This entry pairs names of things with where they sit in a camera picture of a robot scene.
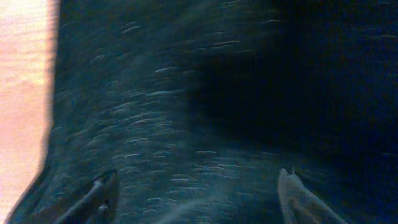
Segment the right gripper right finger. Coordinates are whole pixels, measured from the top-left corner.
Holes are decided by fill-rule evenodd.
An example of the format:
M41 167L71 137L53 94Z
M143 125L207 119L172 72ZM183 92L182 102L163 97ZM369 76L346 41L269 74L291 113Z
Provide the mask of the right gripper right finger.
M309 191L301 179L285 168L279 172L277 192L286 224L347 224L327 204Z

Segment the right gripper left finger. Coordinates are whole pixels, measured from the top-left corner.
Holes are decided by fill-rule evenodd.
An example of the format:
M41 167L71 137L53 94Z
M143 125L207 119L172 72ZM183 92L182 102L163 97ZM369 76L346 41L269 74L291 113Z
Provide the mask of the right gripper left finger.
M114 221L119 200L119 176L116 169L97 176L77 202L63 212L54 224L109 224Z

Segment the black sparkly skirt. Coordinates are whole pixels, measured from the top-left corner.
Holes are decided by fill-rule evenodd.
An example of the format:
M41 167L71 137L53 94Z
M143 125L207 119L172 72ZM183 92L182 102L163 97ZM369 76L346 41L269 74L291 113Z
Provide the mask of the black sparkly skirt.
M112 223L284 223L279 172L348 223L397 222L397 2L53 1L44 166L8 223L106 170Z

